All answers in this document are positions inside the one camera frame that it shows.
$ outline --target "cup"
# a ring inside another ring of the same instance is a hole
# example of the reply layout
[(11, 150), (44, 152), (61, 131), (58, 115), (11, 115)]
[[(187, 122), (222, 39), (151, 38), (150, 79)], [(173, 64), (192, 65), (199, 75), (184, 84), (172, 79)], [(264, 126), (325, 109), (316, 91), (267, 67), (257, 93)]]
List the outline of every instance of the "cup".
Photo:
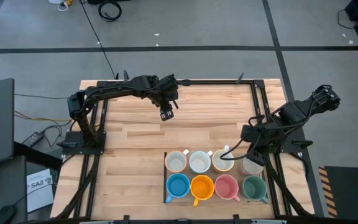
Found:
[(182, 172), (187, 166), (186, 155), (189, 153), (189, 150), (173, 151), (168, 153), (165, 157), (165, 167), (173, 173)]
[(195, 200), (193, 207), (197, 207), (200, 200), (208, 200), (214, 194), (214, 182), (205, 175), (197, 175), (191, 180), (190, 191)]
[(172, 174), (167, 180), (167, 192), (169, 196), (165, 203), (170, 203), (172, 198), (181, 198), (188, 194), (190, 180), (185, 174)]
[[(226, 146), (224, 146), (224, 149), (217, 150), (212, 155), (212, 165), (213, 165), (213, 169), (216, 172), (227, 172), (233, 168), (234, 161), (225, 161), (225, 160), (221, 159), (221, 155), (224, 154), (225, 152), (227, 152), (227, 150), (229, 150), (229, 149), (230, 149), (230, 147), (226, 145)], [(225, 155), (224, 157), (225, 158), (233, 158), (234, 156), (230, 152), (229, 154)]]
[(248, 158), (243, 158), (239, 165), (239, 172), (241, 175), (259, 175), (264, 167), (252, 162)]
[(260, 200), (263, 203), (269, 203), (266, 197), (267, 187), (262, 178), (252, 175), (247, 177), (241, 183), (241, 195), (251, 200)]
[(211, 167), (211, 156), (213, 152), (196, 151), (189, 158), (191, 171), (195, 174), (204, 174)]
[(221, 199), (241, 201), (238, 197), (239, 184), (231, 175), (223, 174), (215, 180), (215, 192)]

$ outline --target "computer mouse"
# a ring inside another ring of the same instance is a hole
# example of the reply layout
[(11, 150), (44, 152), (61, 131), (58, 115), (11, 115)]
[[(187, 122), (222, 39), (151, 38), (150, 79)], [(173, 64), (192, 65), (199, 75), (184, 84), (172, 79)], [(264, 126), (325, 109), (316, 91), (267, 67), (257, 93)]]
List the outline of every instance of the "computer mouse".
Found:
[(7, 205), (0, 209), (0, 224), (8, 224), (15, 216), (16, 209), (14, 205)]

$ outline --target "wooden tabletop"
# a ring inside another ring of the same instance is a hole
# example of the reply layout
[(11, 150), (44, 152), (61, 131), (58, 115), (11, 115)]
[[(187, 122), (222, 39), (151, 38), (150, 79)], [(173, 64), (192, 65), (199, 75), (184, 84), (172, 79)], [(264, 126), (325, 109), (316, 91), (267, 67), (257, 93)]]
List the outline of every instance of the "wooden tabletop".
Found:
[[(279, 79), (266, 79), (265, 87), (271, 111), (285, 103)], [(97, 80), (81, 82), (80, 89), (96, 86)], [(106, 149), (100, 158), (92, 220), (160, 219), (227, 219), (233, 214), (240, 218), (273, 218), (271, 201), (241, 203), (223, 200), (213, 195), (193, 208), (193, 197), (175, 198), (163, 203), (163, 153), (189, 149), (216, 151), (225, 144), (235, 145), (241, 127), (255, 116), (249, 85), (193, 85), (178, 90), (178, 110), (174, 118), (161, 121), (160, 112), (148, 99), (126, 96), (109, 100), (106, 117)], [(260, 107), (262, 97), (258, 91)], [(98, 124), (101, 114), (99, 104)], [(243, 154), (249, 143), (235, 150)], [(282, 154), (282, 166), (287, 187), (302, 206), (314, 213), (308, 184), (301, 161)], [(51, 217), (58, 215), (77, 191), (83, 156), (78, 155), (62, 167)], [(241, 181), (237, 164), (230, 171)], [(210, 171), (214, 180), (217, 174)], [(280, 211), (284, 214), (281, 193), (276, 186)], [(83, 197), (80, 215), (85, 215), (88, 190)]]

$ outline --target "yellow and black caution stripe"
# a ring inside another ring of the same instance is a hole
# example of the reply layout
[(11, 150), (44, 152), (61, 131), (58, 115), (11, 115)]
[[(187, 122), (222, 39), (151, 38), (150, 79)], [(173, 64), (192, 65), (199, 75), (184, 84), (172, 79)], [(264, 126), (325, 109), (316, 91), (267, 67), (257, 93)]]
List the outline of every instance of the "yellow and black caution stripe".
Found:
[(337, 217), (337, 212), (335, 209), (334, 196), (329, 185), (328, 174), (324, 166), (318, 167), (318, 172), (320, 174), (321, 184), (323, 185), (324, 197), (326, 198), (328, 215), (331, 218)]

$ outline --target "blue mug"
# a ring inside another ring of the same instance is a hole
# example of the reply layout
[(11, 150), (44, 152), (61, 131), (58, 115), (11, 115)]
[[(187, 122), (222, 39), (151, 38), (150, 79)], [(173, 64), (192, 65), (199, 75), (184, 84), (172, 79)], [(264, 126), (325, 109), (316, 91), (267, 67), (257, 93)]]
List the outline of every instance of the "blue mug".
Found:
[(165, 203), (170, 203), (172, 198), (181, 198), (190, 190), (190, 180), (185, 174), (172, 174), (167, 180), (167, 192), (169, 196)]

